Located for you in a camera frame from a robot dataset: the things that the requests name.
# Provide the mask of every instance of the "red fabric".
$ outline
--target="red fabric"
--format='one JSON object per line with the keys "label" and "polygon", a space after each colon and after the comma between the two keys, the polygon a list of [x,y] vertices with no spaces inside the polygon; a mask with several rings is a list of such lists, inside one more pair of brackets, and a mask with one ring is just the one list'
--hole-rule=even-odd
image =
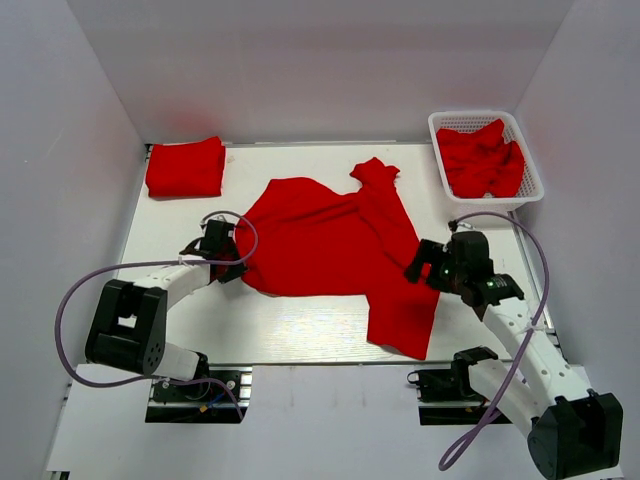
{"label": "red fabric", "polygon": [[498,119],[473,133],[441,128],[436,133],[451,191],[461,198],[514,197],[524,174],[517,142],[504,143]]}
{"label": "red fabric", "polygon": [[225,147],[218,137],[184,145],[154,145],[146,182],[150,197],[219,197]]}
{"label": "red fabric", "polygon": [[[377,158],[359,164],[351,176],[362,187],[346,195],[309,178],[271,180],[246,214],[259,244],[243,280],[275,295],[365,294],[367,339],[424,359],[438,292],[403,276],[418,237],[396,193],[398,172]],[[253,246],[242,224],[236,244],[240,255]]]}

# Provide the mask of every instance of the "basket rim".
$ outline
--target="basket rim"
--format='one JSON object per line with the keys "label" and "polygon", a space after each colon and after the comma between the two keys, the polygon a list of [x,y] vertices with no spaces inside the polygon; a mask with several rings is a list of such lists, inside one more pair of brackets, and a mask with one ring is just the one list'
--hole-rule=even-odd
{"label": "basket rim", "polygon": [[[444,164],[442,162],[442,155],[440,154],[440,147],[438,146],[438,140],[436,138],[436,129],[434,126],[434,120],[439,120],[443,117],[469,117],[469,116],[493,116],[496,119],[501,118],[505,120],[505,123],[508,122],[514,130],[516,141],[518,142],[518,146],[522,151],[522,156],[524,157],[526,168],[529,170],[531,174],[534,185],[536,186],[537,193],[533,196],[527,197],[491,197],[491,198],[462,198],[453,194],[451,191],[451,186],[449,185],[449,180],[447,179],[447,174],[444,170]],[[447,197],[456,203],[461,204],[476,204],[476,205],[510,205],[514,203],[529,203],[529,202],[537,202],[544,197],[544,186],[540,181],[540,175],[538,175],[538,169],[533,162],[533,158],[531,157],[531,153],[529,152],[529,147],[527,146],[527,142],[524,139],[524,135],[520,131],[520,127],[518,126],[518,122],[513,115],[509,112],[505,112],[503,110],[451,110],[444,112],[433,112],[429,115],[429,132],[431,134],[431,141],[433,144],[433,150],[436,156],[436,162],[438,163],[438,171],[440,173],[440,180],[442,181],[442,186],[444,187],[445,194]]]}

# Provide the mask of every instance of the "white table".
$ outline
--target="white table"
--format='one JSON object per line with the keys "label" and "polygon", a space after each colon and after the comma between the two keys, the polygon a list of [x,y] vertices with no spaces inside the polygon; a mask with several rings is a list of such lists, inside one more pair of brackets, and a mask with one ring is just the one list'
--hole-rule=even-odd
{"label": "white table", "polygon": [[[446,242],[445,196],[430,145],[245,146],[227,152],[218,198],[153,200],[143,185],[123,261],[175,259],[200,236],[200,219],[214,210],[245,213],[272,178],[313,178],[337,193],[357,191],[349,173],[377,156],[400,169],[396,186],[420,238]],[[496,271],[510,274],[533,299],[525,262],[509,225],[485,231]],[[145,275],[128,270],[122,279]],[[366,341],[364,296],[270,297],[237,280],[201,289],[170,310],[167,341],[203,352],[212,363],[404,362],[415,360]],[[427,361],[448,361],[459,350],[486,345],[508,358],[502,345],[458,298],[443,294]]]}

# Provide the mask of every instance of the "gray wall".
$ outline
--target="gray wall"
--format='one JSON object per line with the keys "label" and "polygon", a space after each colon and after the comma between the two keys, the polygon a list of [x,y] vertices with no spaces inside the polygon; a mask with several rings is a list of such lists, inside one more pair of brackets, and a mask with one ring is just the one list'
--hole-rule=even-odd
{"label": "gray wall", "polygon": [[[81,274],[117,260],[143,145],[63,0],[0,16],[0,476],[40,478],[67,375],[53,317]],[[73,302],[80,358],[96,289]]]}
{"label": "gray wall", "polygon": [[147,142],[423,139],[512,111],[572,0],[69,0]]}
{"label": "gray wall", "polygon": [[625,407],[628,478],[640,478],[639,20],[637,0],[577,0],[517,109],[546,190],[518,213],[551,261],[565,353]]}

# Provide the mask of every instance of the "laundry basket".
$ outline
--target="laundry basket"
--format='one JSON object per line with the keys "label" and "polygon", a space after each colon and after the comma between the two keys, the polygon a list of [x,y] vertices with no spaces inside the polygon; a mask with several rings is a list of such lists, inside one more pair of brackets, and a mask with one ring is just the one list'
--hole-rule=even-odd
{"label": "laundry basket", "polygon": [[[442,163],[442,156],[440,148],[438,146],[438,139],[436,138],[436,132],[441,128],[450,128],[457,132],[471,133],[475,132],[482,127],[490,124],[494,120],[501,119],[504,122],[503,138],[505,142],[511,142],[515,140],[518,142],[518,146],[522,151],[522,155],[525,160],[524,175],[522,176],[522,183],[520,189],[515,197],[509,198],[495,198],[491,194],[485,195],[484,198],[460,198],[456,197],[451,188],[449,187],[449,181],[447,180],[447,174],[444,171],[444,164]],[[527,144],[524,141],[522,132],[518,128],[516,119],[513,115],[507,112],[483,110],[483,111],[460,111],[460,112],[436,112],[429,116],[429,130],[431,132],[431,139],[433,141],[433,148],[436,154],[436,160],[438,162],[438,169],[440,170],[440,178],[442,179],[442,186],[447,197],[447,216],[457,218],[461,215],[479,212],[479,211],[491,211],[504,213],[511,212],[516,208],[524,205],[528,202],[536,202],[540,200],[544,195],[544,188],[540,182],[540,176],[536,170],[536,167],[527,148]]]}

